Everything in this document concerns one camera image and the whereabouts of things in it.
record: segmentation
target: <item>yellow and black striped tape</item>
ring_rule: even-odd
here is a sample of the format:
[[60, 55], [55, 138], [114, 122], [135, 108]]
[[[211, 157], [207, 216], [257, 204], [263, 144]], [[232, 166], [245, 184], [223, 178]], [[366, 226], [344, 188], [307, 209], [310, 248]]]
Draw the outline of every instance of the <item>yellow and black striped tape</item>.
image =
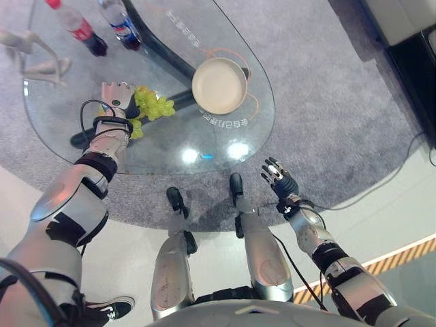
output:
[[[402, 266], [414, 259], [418, 259], [423, 255], [436, 250], [436, 238], [431, 238], [428, 240], [423, 240], [419, 244], [415, 244], [409, 248], [405, 248], [403, 251], [393, 253], [391, 256], [380, 259], [376, 262], [364, 265], [365, 269], [369, 271], [372, 275], [379, 275], [390, 269]], [[321, 295], [321, 285], [318, 283], [315, 287], [312, 287], [316, 296]], [[323, 283], [322, 294], [331, 293], [330, 288], [327, 283]], [[294, 303], [304, 304], [311, 299], [311, 293], [304, 288], [303, 290], [298, 290], [294, 293]]]

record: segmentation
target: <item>bottle label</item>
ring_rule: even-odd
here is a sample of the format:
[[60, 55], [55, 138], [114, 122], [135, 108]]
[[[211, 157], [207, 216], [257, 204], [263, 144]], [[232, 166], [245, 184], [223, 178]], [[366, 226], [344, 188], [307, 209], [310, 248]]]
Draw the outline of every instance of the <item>bottle label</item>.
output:
[[91, 25], [83, 18], [82, 24], [80, 24], [79, 29], [72, 31], [71, 34], [80, 41], [85, 41], [89, 39], [93, 34], [93, 28]]
[[111, 25], [114, 30], [117, 37], [119, 37], [122, 41], [128, 40], [131, 37], [135, 37], [133, 31], [134, 27], [131, 24], [130, 19], [126, 18], [126, 20], [121, 25]]

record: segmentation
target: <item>plastic bottle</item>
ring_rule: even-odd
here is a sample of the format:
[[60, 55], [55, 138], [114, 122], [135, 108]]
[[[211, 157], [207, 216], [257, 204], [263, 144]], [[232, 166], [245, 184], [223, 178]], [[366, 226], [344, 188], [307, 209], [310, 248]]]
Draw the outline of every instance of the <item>plastic bottle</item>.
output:
[[116, 38], [126, 49], [137, 50], [141, 45], [138, 32], [131, 23], [121, 0], [99, 0], [99, 8], [103, 17], [115, 31]]
[[98, 56], [106, 56], [108, 46], [97, 34], [91, 25], [82, 17], [80, 12], [73, 7], [63, 5], [61, 0], [46, 0], [46, 3], [54, 9], [57, 18], [64, 29], [69, 31], [77, 40], [80, 40], [89, 51]]

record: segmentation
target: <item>glass tabletop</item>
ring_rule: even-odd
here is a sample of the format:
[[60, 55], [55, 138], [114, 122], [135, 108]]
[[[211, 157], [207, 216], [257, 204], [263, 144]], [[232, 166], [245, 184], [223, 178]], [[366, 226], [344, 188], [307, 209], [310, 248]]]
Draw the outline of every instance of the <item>glass tabletop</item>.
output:
[[[176, 101], [180, 108], [175, 115], [142, 122], [144, 136], [129, 143], [121, 173], [185, 174], [228, 169], [252, 156], [268, 139], [275, 115], [270, 83], [250, 47], [214, 1], [126, 0], [138, 30], [138, 21], [144, 27], [144, 42], [138, 51], [127, 50], [116, 40], [98, 12], [97, 1], [64, 2], [90, 22], [107, 43], [108, 52], [105, 57], [94, 57], [61, 27], [51, 8], [43, 1], [35, 2], [29, 29], [59, 57], [72, 60], [63, 76], [66, 87], [23, 80], [29, 120], [54, 153], [70, 162], [81, 156], [82, 150], [70, 142], [80, 132], [79, 108], [84, 100], [101, 99], [103, 81], [146, 85], [158, 96], [180, 100]], [[154, 47], [153, 38], [164, 44], [164, 51]], [[230, 114], [209, 114], [189, 100], [195, 68], [213, 57], [235, 61], [247, 76], [247, 96]], [[47, 59], [47, 54], [35, 47], [27, 56], [26, 66]], [[90, 104], [85, 109], [85, 128], [92, 128], [98, 108]]]

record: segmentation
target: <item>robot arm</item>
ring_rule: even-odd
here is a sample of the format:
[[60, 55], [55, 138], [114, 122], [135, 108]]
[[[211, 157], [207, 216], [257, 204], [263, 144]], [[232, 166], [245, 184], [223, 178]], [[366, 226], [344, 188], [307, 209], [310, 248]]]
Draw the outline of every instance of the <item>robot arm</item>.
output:
[[[94, 139], [83, 156], [44, 192], [31, 212], [24, 238], [7, 257], [36, 277], [71, 321], [84, 306], [77, 247], [89, 243], [108, 219], [102, 199], [123, 165], [131, 132], [126, 115], [132, 115], [134, 91], [126, 84], [103, 83], [102, 98], [114, 107], [95, 119]], [[1, 269], [0, 321], [11, 327], [46, 326], [24, 286]]]
[[277, 210], [289, 221], [300, 249], [324, 274], [338, 312], [372, 326], [434, 326], [435, 320], [415, 309], [398, 307], [386, 287], [349, 257], [326, 230], [314, 205], [298, 195], [298, 185], [274, 158], [262, 173], [279, 196]]

